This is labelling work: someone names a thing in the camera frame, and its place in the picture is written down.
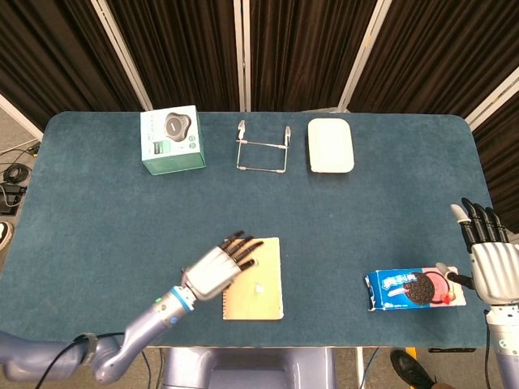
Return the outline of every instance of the green and white box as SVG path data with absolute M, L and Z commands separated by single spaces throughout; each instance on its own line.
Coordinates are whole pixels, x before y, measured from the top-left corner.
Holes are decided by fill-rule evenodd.
M 205 167 L 194 105 L 140 114 L 142 160 L 153 175 Z

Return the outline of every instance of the black curtain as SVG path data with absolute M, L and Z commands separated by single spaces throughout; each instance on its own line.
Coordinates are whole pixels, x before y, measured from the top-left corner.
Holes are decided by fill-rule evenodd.
M 519 3 L 393 0 L 348 106 L 466 117 L 519 66 Z
M 154 109 L 239 111 L 232 1 L 110 0 L 109 6 Z
M 375 0 L 251 0 L 255 111 L 337 106 Z
M 0 2 L 0 92 L 44 130 L 65 110 L 141 106 L 90 2 Z
M 519 94 L 474 131 L 495 210 L 519 233 Z

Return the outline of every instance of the oreo cookie package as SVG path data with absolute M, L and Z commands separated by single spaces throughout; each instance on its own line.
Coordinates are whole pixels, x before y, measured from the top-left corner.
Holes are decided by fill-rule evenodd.
M 449 270 L 457 273 L 455 267 Z M 369 310 L 466 305 L 461 286 L 447 280 L 435 267 L 375 270 L 364 280 L 370 296 Z

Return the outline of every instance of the table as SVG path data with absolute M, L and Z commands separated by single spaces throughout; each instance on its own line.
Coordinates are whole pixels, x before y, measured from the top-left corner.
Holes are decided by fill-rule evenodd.
M 307 123 L 324 117 L 350 124 L 351 173 L 309 170 Z M 138 113 L 65 112 L 49 122 L 0 278 L 0 330 L 45 340 L 121 331 L 178 284 L 182 267 L 244 229 L 281 240 L 285 317 L 226 322 L 215 298 L 198 303 L 155 344 L 484 345 L 484 305 L 475 293 L 465 292 L 465 307 L 368 312 L 363 283 L 375 269 L 436 261 L 470 273 L 449 204 L 462 196 L 491 203 L 461 118 L 200 113 L 199 119 L 207 168 L 162 176 L 150 175 L 140 160 Z M 235 168 L 241 119 L 247 139 L 270 143 L 281 143 L 291 126 L 285 174 Z M 282 153 L 266 148 L 250 146 L 244 157 L 278 166 Z

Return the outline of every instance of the notebook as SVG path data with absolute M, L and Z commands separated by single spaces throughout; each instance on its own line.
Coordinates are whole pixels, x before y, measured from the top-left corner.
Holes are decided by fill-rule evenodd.
M 241 263 L 254 258 L 255 266 L 245 270 L 223 293 L 224 320 L 279 320 L 283 317 L 279 239 L 263 241 Z

